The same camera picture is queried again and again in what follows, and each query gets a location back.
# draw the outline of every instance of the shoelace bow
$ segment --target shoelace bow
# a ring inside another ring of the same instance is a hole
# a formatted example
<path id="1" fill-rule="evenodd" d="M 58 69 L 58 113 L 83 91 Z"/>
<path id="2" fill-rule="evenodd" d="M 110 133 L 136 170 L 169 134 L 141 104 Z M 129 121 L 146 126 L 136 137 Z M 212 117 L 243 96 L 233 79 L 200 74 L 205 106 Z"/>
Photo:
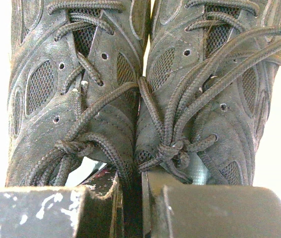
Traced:
<path id="1" fill-rule="evenodd" d="M 191 8 L 200 4 L 214 4 L 225 7 L 236 7 L 258 15 L 259 6 L 245 0 L 191 0 L 185 8 Z M 223 12 L 207 12 L 207 20 L 198 20 L 185 28 L 190 32 L 198 28 L 228 24 L 240 32 L 238 36 L 223 44 L 215 50 L 208 59 L 196 64 L 180 80 L 168 103 L 164 121 L 161 119 L 158 109 L 148 90 L 145 78 L 138 81 L 140 93 L 146 104 L 161 143 L 158 145 L 158 153 L 155 158 L 142 163 L 139 171 L 147 171 L 154 166 L 161 165 L 169 173 L 183 183 L 192 183 L 192 179 L 179 169 L 186 168 L 189 164 L 188 153 L 202 152 L 201 160 L 208 168 L 210 174 L 220 183 L 228 184 L 227 179 L 217 169 L 211 158 L 203 153 L 208 147 L 217 141 L 217 135 L 210 135 L 199 142 L 190 143 L 183 135 L 186 123 L 216 95 L 228 87 L 234 80 L 241 76 L 247 69 L 265 60 L 281 65 L 281 57 L 275 55 L 281 50 L 281 38 L 258 51 L 233 52 L 245 41 L 262 36 L 281 36 L 281 27 L 262 27 L 247 29 L 239 20 Z M 210 78 L 222 62 L 245 58 L 245 60 L 233 68 L 223 77 L 218 77 L 209 89 L 201 92 L 199 88 Z"/>
<path id="2" fill-rule="evenodd" d="M 107 0 L 57 0 L 50 3 L 47 10 L 49 14 L 53 14 L 55 11 L 60 9 L 68 10 L 73 8 L 109 9 L 118 12 L 123 11 L 123 5 L 121 2 Z M 98 17 L 90 16 L 84 13 L 70 13 L 69 17 L 70 23 L 61 26 L 56 32 L 56 42 L 69 32 L 84 29 L 92 25 L 98 26 L 108 34 L 114 34 L 114 30 L 110 27 L 110 25 Z M 62 88 L 62 95 L 68 92 L 71 84 L 75 81 L 77 76 L 83 72 L 83 70 L 88 73 L 89 77 L 97 85 L 103 86 L 100 74 L 87 60 L 87 58 L 81 53 L 77 53 L 77 58 L 80 66 L 73 70 L 73 72 L 67 77 Z M 88 156 L 97 145 L 117 168 L 123 186 L 130 189 L 132 175 L 128 165 L 124 163 L 120 154 L 110 140 L 101 134 L 87 132 L 86 125 L 107 104 L 114 101 L 125 92 L 136 89 L 138 89 L 138 85 L 136 83 L 125 83 L 114 91 L 99 98 L 87 109 L 83 110 L 82 100 L 84 99 L 84 96 L 86 96 L 87 82 L 82 81 L 81 86 L 79 88 L 74 88 L 72 91 L 73 109 L 76 117 L 75 123 L 66 134 L 65 138 L 63 140 L 59 140 L 55 144 L 55 148 L 49 151 L 35 166 L 32 167 L 21 185 L 65 185 L 69 173 L 77 169 L 81 165 L 83 157 Z"/>

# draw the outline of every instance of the stitching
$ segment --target stitching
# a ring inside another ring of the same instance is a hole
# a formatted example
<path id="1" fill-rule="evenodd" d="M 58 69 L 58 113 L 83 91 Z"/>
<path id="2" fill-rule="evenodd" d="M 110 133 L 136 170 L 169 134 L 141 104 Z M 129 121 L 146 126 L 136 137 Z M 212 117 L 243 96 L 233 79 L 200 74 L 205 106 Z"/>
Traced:
<path id="1" fill-rule="evenodd" d="M 183 43 L 185 43 L 185 44 L 187 44 L 187 45 L 189 45 L 189 46 L 191 46 L 191 47 L 194 47 L 194 46 L 191 45 L 189 42 L 184 41 L 184 40 L 182 40 L 181 38 L 178 38 L 178 37 L 174 36 L 173 34 L 171 34 L 171 33 L 168 32 L 168 31 L 165 31 L 164 34 L 166 34 L 166 35 L 168 35 L 168 36 L 171 36 L 172 38 L 174 38 L 174 39 L 176 39 L 176 40 L 178 40 L 178 41 L 181 41 L 181 42 L 183 42 Z"/>
<path id="2" fill-rule="evenodd" d="M 133 134 L 134 129 L 133 129 L 132 127 L 130 127 L 125 121 L 121 120 L 121 117 L 119 117 L 115 112 L 111 112 L 111 111 L 106 110 L 106 109 L 103 109 L 103 112 L 114 115 L 114 116 L 115 116 L 116 118 L 118 118 L 122 123 L 124 123 L 124 125 L 126 125 L 126 126 L 130 129 L 131 133 Z"/>
<path id="3" fill-rule="evenodd" d="M 65 122 L 63 122 L 63 123 L 61 123 L 61 124 L 58 124 L 56 127 L 60 127 L 61 125 L 64 125 L 64 124 L 66 124 L 66 123 L 68 123 L 68 122 L 70 122 L 70 121 L 75 121 L 75 120 L 67 120 L 67 121 L 65 121 Z M 50 132 L 50 131 L 56 129 L 56 127 L 50 128 L 50 129 L 47 130 L 46 132 L 42 133 L 40 136 L 43 136 L 43 135 L 47 134 L 48 132 Z"/>
<path id="4" fill-rule="evenodd" d="M 118 126 L 116 126 L 116 125 L 114 125 L 114 124 L 112 124 L 112 123 L 110 123 L 110 122 L 108 122 L 108 121 L 106 121 L 106 120 L 104 120 L 104 119 L 94 118 L 94 120 L 96 120 L 96 121 L 102 121 L 102 122 L 105 122 L 105 123 L 108 124 L 108 125 L 111 125 L 111 126 L 115 127 L 116 129 L 118 129 L 119 131 L 121 131 L 126 137 L 129 138 L 129 141 L 130 141 L 130 143 L 131 143 L 131 146 L 133 146 L 133 141 L 130 139 L 130 136 L 128 136 L 128 135 L 127 135 L 122 129 L 120 129 Z"/>
<path id="5" fill-rule="evenodd" d="M 140 133 L 146 128 L 146 127 L 148 127 L 148 126 L 150 126 L 152 123 L 148 123 L 146 126 L 144 126 L 140 131 L 138 131 L 137 133 L 136 133 L 136 137 L 138 137 L 139 135 L 140 135 Z"/>

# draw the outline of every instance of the shoe tongue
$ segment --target shoe tongue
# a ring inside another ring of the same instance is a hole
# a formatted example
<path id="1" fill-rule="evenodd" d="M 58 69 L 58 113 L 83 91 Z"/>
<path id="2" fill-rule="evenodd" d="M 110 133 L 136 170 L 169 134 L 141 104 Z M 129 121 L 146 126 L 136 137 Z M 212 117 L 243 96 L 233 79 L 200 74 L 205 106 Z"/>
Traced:
<path id="1" fill-rule="evenodd" d="M 224 12 L 237 18 L 240 14 L 240 9 L 234 7 L 224 7 L 218 5 L 206 5 L 206 12 Z M 206 47 L 205 58 L 207 58 L 215 49 L 221 47 L 228 41 L 231 30 L 230 25 L 214 26 L 205 29 Z"/>
<path id="2" fill-rule="evenodd" d="M 95 17 L 100 17 L 101 15 L 100 9 L 75 8 L 69 10 L 69 13 L 73 13 L 73 12 L 84 13 Z M 95 35 L 95 30 L 96 30 L 96 26 L 91 25 L 88 28 L 73 32 L 75 48 L 78 52 L 83 54 L 85 57 L 88 57 L 90 53 L 91 45 Z"/>

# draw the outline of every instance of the worn sneaker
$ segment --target worn sneaker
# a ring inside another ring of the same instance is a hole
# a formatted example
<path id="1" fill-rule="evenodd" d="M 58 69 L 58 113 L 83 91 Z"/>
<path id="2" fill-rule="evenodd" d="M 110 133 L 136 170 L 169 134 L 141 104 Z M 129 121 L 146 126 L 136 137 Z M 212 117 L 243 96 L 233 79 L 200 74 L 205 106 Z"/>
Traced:
<path id="1" fill-rule="evenodd" d="M 252 184 L 281 65 L 281 0 L 158 0 L 135 158 L 183 183 Z"/>
<path id="2" fill-rule="evenodd" d="M 7 186 L 64 185 L 88 156 L 130 187 L 148 6 L 12 1 Z"/>

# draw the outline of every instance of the gray sneaker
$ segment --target gray sneaker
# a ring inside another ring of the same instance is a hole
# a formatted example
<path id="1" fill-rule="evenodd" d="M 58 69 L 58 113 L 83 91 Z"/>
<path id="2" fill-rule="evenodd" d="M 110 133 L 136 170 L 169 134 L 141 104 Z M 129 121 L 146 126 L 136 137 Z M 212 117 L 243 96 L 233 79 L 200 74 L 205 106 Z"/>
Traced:
<path id="1" fill-rule="evenodd" d="M 64 185 L 88 156 L 130 188 L 149 6 L 12 1 L 7 186 Z"/>
<path id="2" fill-rule="evenodd" d="M 281 0 L 157 0 L 147 65 L 139 170 L 251 185 L 281 65 Z"/>

